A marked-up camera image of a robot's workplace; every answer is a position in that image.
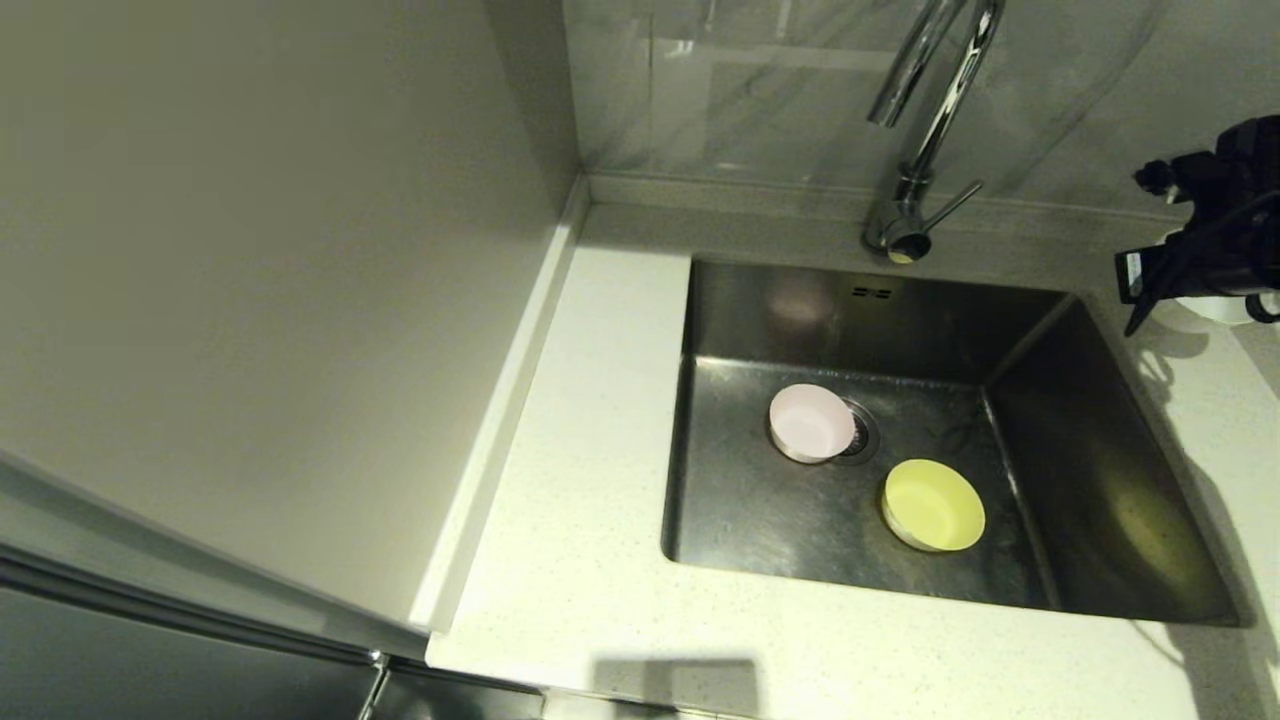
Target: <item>sink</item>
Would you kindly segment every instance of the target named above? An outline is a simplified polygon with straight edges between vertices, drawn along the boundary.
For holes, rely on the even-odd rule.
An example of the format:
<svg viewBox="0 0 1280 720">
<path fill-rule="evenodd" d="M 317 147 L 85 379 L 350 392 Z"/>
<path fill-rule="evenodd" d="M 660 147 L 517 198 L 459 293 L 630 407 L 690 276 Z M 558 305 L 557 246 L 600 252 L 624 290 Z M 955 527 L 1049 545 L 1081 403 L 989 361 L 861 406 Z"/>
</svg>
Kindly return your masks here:
<svg viewBox="0 0 1280 720">
<path fill-rule="evenodd" d="M 844 397 L 860 437 L 800 465 L 773 395 Z M 928 457 L 987 511 L 929 553 L 879 516 L 884 477 Z M 1169 461 L 1075 296 L 695 261 L 663 552 L 673 561 L 1043 610 L 1239 625 Z"/>
</svg>

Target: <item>marble tile wall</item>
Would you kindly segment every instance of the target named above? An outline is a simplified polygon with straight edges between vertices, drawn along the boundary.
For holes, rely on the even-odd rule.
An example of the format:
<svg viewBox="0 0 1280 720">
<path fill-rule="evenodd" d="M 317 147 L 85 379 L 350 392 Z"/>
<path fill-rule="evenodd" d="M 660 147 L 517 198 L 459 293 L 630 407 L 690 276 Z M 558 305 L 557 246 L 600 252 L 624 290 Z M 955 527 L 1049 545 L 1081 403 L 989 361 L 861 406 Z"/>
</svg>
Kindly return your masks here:
<svg viewBox="0 0 1280 720">
<path fill-rule="evenodd" d="M 924 0 L 564 0 L 591 170 L 874 187 L 929 111 L 865 122 Z M 945 79 L 968 26 L 928 79 Z M 938 192 L 1185 214 L 1129 176 L 1280 111 L 1276 0 L 1009 0 L 938 158 Z"/>
</svg>

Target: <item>white countertop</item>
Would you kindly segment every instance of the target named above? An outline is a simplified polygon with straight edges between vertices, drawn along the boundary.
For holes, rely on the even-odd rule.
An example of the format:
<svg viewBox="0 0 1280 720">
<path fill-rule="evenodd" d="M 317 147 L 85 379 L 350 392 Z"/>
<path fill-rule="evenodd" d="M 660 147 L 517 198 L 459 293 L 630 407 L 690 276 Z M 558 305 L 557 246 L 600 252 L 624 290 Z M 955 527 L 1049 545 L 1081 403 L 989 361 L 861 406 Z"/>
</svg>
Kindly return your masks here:
<svg viewBox="0 0 1280 720">
<path fill-rule="evenodd" d="M 591 210 L 462 605 L 451 630 L 433 635 L 428 662 L 787 720 L 1280 716 L 1266 620 L 1280 606 L 1280 404 L 1228 328 L 1153 325 L 1128 350 L 1148 389 L 1167 397 L 1167 424 L 1208 495 L 1221 496 L 1210 502 L 1215 524 L 1236 568 L 1248 565 L 1236 574 L 1263 615 L 1251 628 L 979 605 L 663 556 L 690 250 L 886 270 L 836 237 L 846 227 L 823 223 Z M 780 250 L 780 233 L 797 229 L 805 237 Z M 954 234 L 914 273 L 1111 301 L 1106 273 L 1073 270 L 1061 251 Z M 993 256 L 961 255 L 982 247 Z M 1082 247 L 1110 268 L 1098 247 Z M 1119 307 L 1105 314 L 1123 319 Z"/>
</svg>

